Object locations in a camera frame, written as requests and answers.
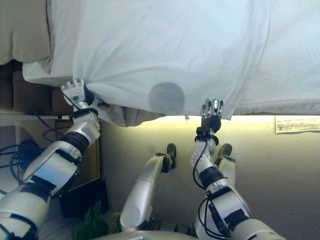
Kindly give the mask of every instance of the bed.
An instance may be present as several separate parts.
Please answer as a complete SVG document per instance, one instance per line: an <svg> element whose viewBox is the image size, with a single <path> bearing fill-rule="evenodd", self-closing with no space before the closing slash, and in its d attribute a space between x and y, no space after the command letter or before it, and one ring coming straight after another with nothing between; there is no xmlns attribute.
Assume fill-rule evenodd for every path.
<svg viewBox="0 0 320 240"><path fill-rule="evenodd" d="M110 20L110 18L92 16L94 11L98 11L97 8L100 8L97 5L101 5L102 2L99 0L88 2L85 0L51 0L52 31L54 33L51 72L50 74L46 73L38 62L25 63L23 65L23 76L26 81L59 86L65 81L71 80L75 75L84 77L84 79L89 76L89 89L106 103L101 108L105 113L104 119L122 126L137 125L143 121L164 115L199 115L201 113L199 103L203 102L203 99L196 99L194 96L190 97L193 101L185 102L185 105L191 106L193 102L198 101L199 110L195 106L193 106L193 110L183 108L179 111L152 108L144 104L146 97L141 96L136 97L139 99L136 102L132 101L132 98L124 101L125 97L123 96L135 89L135 86L131 83L135 82L136 78L132 80L128 75L123 81L128 82L128 79L130 79L131 83L127 85L128 89L125 91L118 91L121 89L118 85L117 87L110 87L114 86L114 82L109 84L107 88L101 88L103 87L101 79L108 78L108 74L104 72L102 75L100 74L104 68L100 65L101 62L108 59L98 53L92 54L93 51L98 51L98 47L101 47L101 45L85 44L96 43L92 40L95 37L101 44L106 36L101 35L101 29L99 31L90 29L87 21L96 21L100 28L103 27L101 22ZM125 0L120 1L121 3L117 2L119 1L107 1L105 3L107 4L105 6L108 7L106 10L112 7L113 10L120 11L121 9L117 8L117 4L126 3ZM141 0L137 2L137 5L146 2L150 3L152 1ZM265 21L267 24L262 26L267 28L266 31L261 33L262 37L265 35L263 48L260 55L254 55L258 58L258 61L256 66L255 63L250 66L252 69L249 72L252 72L252 74L246 74L245 79L238 82L236 90L232 89L233 96L231 97L229 94L226 97L230 98L229 103L232 103L228 108L228 102L226 102L227 109L223 118L230 119L232 115L254 113L319 115L320 16L318 13L320 3L316 1L302 3L300 1L272 0L270 5L263 6L263 9L264 17L268 19L268 21ZM224 99L226 93L230 91L230 86L223 86L219 89L220 93L223 94L219 94L215 91L216 87L211 86L212 96L220 99ZM138 94L130 92L129 95L137 96ZM131 116L134 116L134 118L139 116L139 120L130 121Z"/></svg>

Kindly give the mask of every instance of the paper note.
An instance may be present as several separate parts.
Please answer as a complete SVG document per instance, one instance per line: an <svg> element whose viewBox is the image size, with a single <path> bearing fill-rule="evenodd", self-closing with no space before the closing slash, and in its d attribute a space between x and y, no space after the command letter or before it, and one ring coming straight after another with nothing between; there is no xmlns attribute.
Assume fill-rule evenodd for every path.
<svg viewBox="0 0 320 240"><path fill-rule="evenodd" d="M275 133L320 131L320 116L275 116Z"/></svg>

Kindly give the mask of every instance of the white blanket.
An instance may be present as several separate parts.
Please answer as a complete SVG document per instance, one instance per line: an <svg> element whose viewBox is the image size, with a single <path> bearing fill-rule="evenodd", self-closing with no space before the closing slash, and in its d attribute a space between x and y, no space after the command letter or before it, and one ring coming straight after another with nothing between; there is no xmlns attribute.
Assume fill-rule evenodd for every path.
<svg viewBox="0 0 320 240"><path fill-rule="evenodd" d="M199 115L217 98L230 119L268 29L268 1L91 0L73 76L107 104Z"/></svg>

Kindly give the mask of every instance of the black joint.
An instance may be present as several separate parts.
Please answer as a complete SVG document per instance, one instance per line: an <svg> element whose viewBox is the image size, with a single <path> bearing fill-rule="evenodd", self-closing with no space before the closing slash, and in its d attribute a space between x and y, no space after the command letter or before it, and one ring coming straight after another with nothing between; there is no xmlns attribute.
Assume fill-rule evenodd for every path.
<svg viewBox="0 0 320 240"><path fill-rule="evenodd" d="M249 217L245 215L244 211L242 209L238 209L225 217L224 221L228 224L229 229L233 231L239 223L248 219Z"/></svg>
<svg viewBox="0 0 320 240"><path fill-rule="evenodd" d="M20 192L34 194L46 202L51 194L51 191L56 188L56 185L36 175L33 175L31 180L33 182L27 182L22 187Z"/></svg>
<svg viewBox="0 0 320 240"><path fill-rule="evenodd" d="M164 155L162 162L162 173L168 173L170 171L170 157Z"/></svg>
<svg viewBox="0 0 320 240"><path fill-rule="evenodd" d="M87 148L89 147L88 139L78 132L67 132L59 141L64 141L68 144L73 145L77 148L81 154L84 154Z"/></svg>
<svg viewBox="0 0 320 240"><path fill-rule="evenodd" d="M224 175L215 167L208 167L206 170L199 174L199 178L203 187L206 189L210 184L219 179L225 178Z"/></svg>
<svg viewBox="0 0 320 240"><path fill-rule="evenodd" d="M213 139L214 142L215 142L215 145L217 146L219 144L219 139L215 136L215 135L198 135L194 138L194 141L196 140L210 140L210 139Z"/></svg>
<svg viewBox="0 0 320 240"><path fill-rule="evenodd" d="M90 112L93 112L98 116L98 111L96 109L88 107L88 108L80 109L78 111L71 113L69 116L69 119L70 120L76 119L76 118L79 118L79 117L84 116L86 114L89 114Z"/></svg>

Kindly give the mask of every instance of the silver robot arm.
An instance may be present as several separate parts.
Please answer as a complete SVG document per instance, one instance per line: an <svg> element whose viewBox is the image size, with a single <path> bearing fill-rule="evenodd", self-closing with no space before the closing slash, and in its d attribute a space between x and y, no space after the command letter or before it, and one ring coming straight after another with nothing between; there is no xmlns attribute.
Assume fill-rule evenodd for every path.
<svg viewBox="0 0 320 240"><path fill-rule="evenodd" d="M221 104L215 99L213 111L210 101L203 107L190 160L206 192L194 224L197 236L201 240L285 240L263 222L252 219L247 203L235 189L234 159L223 157L219 166L212 162L218 144L213 134L220 128Z"/></svg>
<svg viewBox="0 0 320 240"><path fill-rule="evenodd" d="M0 240L37 237L51 198L68 189L81 155L100 136L97 111L87 101L93 102L93 97L88 97L84 81L75 79L61 90L75 106L74 125L28 166L23 184L0 200Z"/></svg>
<svg viewBox="0 0 320 240"><path fill-rule="evenodd" d="M145 165L123 206L120 223L122 232L145 230L151 219L160 174L169 171L166 154L156 154Z"/></svg>

